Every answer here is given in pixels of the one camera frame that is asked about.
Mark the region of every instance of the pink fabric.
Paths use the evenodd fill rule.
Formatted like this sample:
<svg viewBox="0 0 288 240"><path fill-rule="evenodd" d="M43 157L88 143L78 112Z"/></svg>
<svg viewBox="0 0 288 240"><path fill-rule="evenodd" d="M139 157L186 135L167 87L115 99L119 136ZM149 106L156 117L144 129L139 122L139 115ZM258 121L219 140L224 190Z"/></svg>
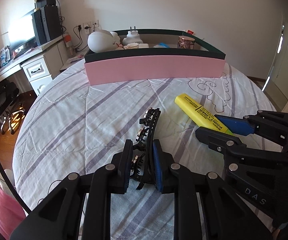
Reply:
<svg viewBox="0 0 288 240"><path fill-rule="evenodd" d="M218 78L224 65L224 59L182 55L121 57L84 64L90 85L156 78Z"/></svg>
<svg viewBox="0 0 288 240"><path fill-rule="evenodd" d="M0 188L0 233L2 236L8 240L12 231L25 217L20 204Z"/></svg>

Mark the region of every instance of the monitor screen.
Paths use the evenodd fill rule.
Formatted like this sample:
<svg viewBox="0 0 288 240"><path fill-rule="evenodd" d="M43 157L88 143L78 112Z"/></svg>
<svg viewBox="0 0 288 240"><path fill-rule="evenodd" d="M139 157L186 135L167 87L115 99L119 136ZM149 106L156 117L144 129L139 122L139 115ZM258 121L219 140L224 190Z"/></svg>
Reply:
<svg viewBox="0 0 288 240"><path fill-rule="evenodd" d="M8 37L11 50L17 49L35 37L31 16L33 12L34 10L28 12L10 25L8 29Z"/></svg>

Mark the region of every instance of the striped quilt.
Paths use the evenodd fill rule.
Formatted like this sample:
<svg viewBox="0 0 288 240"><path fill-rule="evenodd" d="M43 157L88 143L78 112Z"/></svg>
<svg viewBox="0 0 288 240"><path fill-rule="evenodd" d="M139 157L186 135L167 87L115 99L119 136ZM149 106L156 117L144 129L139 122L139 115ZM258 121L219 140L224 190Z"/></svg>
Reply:
<svg viewBox="0 0 288 240"><path fill-rule="evenodd" d="M161 109L155 138L176 162L193 172L223 175L222 154L195 138L195 123L174 103L181 93L212 114L241 118L259 109L275 111L263 92L228 64L221 78L165 78L90 86L82 60L43 90L23 122L13 158L19 194L33 209L67 174L88 174L110 163L126 139L135 142L139 119L148 107ZM241 140L248 147L281 150L257 135ZM112 195L111 239L172 239L173 195L161 195L148 185L138 191L137 183L131 180L125 195ZM249 206L270 228L270 218Z"/></svg>

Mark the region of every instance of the copper lid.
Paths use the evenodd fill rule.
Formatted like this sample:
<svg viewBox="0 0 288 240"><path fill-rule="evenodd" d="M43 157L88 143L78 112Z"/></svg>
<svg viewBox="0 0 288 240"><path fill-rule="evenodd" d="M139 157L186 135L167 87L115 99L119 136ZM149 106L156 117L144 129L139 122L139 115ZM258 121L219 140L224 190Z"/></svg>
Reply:
<svg viewBox="0 0 288 240"><path fill-rule="evenodd" d="M194 44L195 39L187 36L179 36L179 42L186 44Z"/></svg>

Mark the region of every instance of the rose gold jar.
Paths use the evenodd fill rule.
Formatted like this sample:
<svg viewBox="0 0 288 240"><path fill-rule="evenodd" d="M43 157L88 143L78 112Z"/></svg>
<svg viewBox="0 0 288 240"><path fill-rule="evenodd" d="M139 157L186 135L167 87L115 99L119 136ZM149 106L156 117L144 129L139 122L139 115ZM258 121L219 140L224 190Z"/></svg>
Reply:
<svg viewBox="0 0 288 240"><path fill-rule="evenodd" d="M187 36L179 36L178 49L194 49L195 39Z"/></svg>

